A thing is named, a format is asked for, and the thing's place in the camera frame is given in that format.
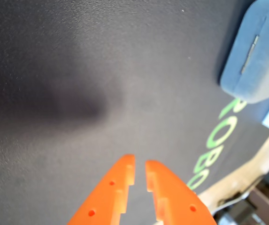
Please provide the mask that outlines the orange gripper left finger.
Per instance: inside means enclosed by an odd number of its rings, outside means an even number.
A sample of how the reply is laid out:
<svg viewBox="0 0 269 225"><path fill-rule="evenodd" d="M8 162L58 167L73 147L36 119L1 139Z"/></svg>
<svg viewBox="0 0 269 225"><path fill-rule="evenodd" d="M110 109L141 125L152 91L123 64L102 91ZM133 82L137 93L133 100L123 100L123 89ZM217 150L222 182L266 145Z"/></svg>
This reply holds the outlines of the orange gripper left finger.
<svg viewBox="0 0 269 225"><path fill-rule="evenodd" d="M122 156L100 180L68 222L69 225L118 225L135 182L135 156Z"/></svg>

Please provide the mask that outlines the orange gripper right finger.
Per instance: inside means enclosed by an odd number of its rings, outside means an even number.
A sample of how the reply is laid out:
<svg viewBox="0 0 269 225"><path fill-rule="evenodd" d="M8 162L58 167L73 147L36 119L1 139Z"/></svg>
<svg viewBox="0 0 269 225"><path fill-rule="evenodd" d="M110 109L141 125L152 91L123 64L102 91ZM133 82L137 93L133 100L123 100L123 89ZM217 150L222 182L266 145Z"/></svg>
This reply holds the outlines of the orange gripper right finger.
<svg viewBox="0 0 269 225"><path fill-rule="evenodd" d="M215 225L196 193L163 163L146 161L147 191L153 193L157 221L165 225Z"/></svg>

